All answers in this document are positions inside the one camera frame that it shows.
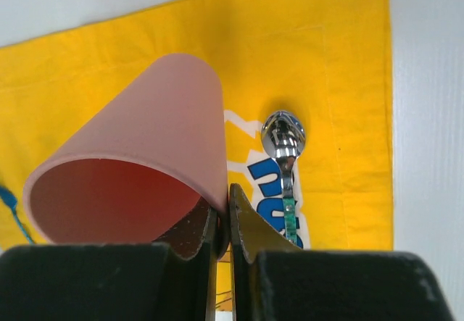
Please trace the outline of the pink plastic cup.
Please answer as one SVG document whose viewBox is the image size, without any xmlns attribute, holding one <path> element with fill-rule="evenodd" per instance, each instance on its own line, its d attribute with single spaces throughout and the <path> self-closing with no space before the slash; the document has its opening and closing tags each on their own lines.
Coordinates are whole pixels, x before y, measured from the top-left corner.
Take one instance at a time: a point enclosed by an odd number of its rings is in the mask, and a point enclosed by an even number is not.
<svg viewBox="0 0 464 321">
<path fill-rule="evenodd" d="M 157 59 L 28 177 L 23 205 L 50 243 L 149 243 L 200 200 L 228 245 L 223 91 L 190 54 Z"/>
</svg>

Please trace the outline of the yellow Pikachu cloth placemat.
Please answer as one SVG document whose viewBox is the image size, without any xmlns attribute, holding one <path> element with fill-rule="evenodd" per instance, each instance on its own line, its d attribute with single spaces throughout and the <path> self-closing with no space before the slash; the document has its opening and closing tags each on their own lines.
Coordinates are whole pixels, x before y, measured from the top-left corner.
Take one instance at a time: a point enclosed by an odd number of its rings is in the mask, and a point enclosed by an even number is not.
<svg viewBox="0 0 464 321">
<path fill-rule="evenodd" d="M 177 51 L 223 86 L 228 181 L 258 204 L 245 128 L 281 89 L 309 133 L 300 241 L 393 247 L 389 0 L 180 0 L 1 50 L 1 184 L 29 173 L 142 70 Z"/>
</svg>

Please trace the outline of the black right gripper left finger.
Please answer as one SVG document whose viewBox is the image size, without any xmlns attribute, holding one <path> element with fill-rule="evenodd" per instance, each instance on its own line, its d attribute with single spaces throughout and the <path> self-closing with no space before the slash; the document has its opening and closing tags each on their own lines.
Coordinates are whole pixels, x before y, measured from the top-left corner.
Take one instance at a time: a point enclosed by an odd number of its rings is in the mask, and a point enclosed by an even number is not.
<svg viewBox="0 0 464 321">
<path fill-rule="evenodd" d="M 213 320 L 218 214 L 204 199 L 152 243 L 16 246 L 3 320 Z"/>
</svg>

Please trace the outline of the green handled metal spoon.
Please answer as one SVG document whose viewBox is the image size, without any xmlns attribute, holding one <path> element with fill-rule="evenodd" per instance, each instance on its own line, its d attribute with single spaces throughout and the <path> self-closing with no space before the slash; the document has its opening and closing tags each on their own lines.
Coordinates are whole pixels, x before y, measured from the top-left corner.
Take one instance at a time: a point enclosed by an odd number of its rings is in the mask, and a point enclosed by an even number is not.
<svg viewBox="0 0 464 321">
<path fill-rule="evenodd" d="M 288 111 L 272 113 L 261 128 L 264 151 L 278 165 L 283 199 L 286 239 L 297 244 L 297 215 L 294 198 L 293 169 L 305 149 L 305 129 L 297 117 Z"/>
</svg>

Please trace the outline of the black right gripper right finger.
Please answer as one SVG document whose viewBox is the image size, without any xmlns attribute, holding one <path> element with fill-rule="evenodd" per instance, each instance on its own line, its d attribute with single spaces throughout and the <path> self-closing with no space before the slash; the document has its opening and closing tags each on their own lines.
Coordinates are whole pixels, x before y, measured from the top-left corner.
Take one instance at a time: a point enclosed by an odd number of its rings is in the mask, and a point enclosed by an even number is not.
<svg viewBox="0 0 464 321">
<path fill-rule="evenodd" d="M 235 320 L 451 320 L 439 283 L 401 251 L 303 250 L 230 187 Z"/>
</svg>

